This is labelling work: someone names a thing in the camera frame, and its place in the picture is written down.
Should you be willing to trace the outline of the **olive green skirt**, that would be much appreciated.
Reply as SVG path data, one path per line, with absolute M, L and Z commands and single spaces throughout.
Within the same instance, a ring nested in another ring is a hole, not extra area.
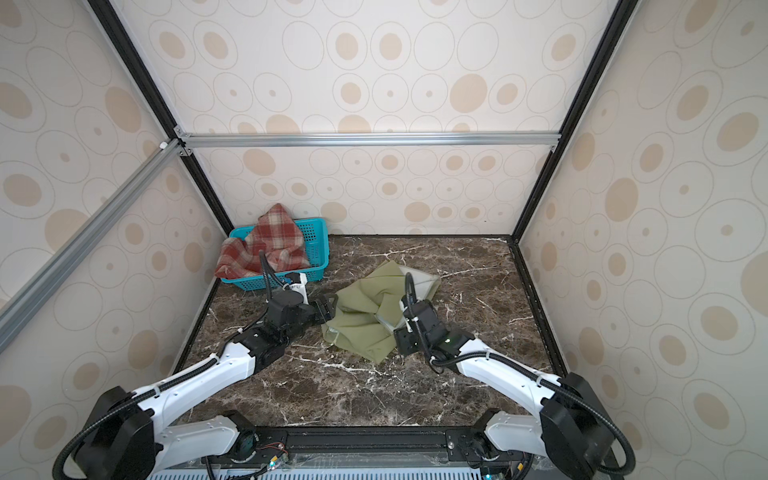
M 374 364 L 385 360 L 396 348 L 394 330 L 405 324 L 400 300 L 408 274 L 419 299 L 434 298 L 441 285 L 438 275 L 385 262 L 337 292 L 336 313 L 322 326 L 323 339 Z

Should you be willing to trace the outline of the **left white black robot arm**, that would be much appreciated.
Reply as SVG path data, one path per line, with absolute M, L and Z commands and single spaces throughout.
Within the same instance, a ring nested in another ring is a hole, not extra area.
M 272 365 L 308 328 L 332 320 L 337 304 L 337 295 L 308 299 L 301 275 L 290 275 L 268 291 L 264 312 L 206 359 L 136 390 L 114 387 L 102 394 L 85 426 L 56 457 L 53 478 L 67 478 L 68 460 L 86 479 L 147 479 L 196 457 L 230 453 L 247 424 L 226 415 L 180 427 L 173 422 Z

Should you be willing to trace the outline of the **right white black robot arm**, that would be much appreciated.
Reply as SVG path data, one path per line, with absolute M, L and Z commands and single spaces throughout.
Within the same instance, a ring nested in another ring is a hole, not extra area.
M 626 476 L 637 464 L 624 432 L 614 423 L 590 384 L 526 366 L 461 329 L 448 329 L 427 300 L 405 295 L 394 337 L 399 353 L 420 353 L 437 373 L 451 370 L 503 394 L 527 411 L 503 411 L 480 423 L 480 437 L 492 455 L 520 451 L 546 457 L 570 479 L 596 473 Z

